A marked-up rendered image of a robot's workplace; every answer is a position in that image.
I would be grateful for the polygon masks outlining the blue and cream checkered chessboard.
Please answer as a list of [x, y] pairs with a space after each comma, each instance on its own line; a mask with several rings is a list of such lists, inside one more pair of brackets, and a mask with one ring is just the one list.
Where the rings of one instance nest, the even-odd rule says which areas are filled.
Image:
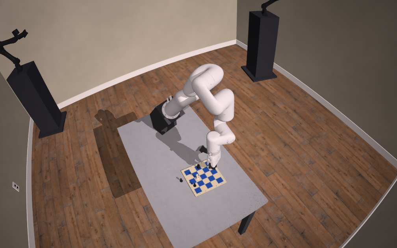
[[[197, 169], [197, 164], [195, 164], [181, 170], [196, 197], [226, 183], [217, 167], [215, 169], [208, 168], [207, 160], [198, 164], [200, 169]], [[195, 179], [196, 174], [198, 174], [199, 180]], [[197, 185], [196, 187], [193, 186], [194, 183]]]

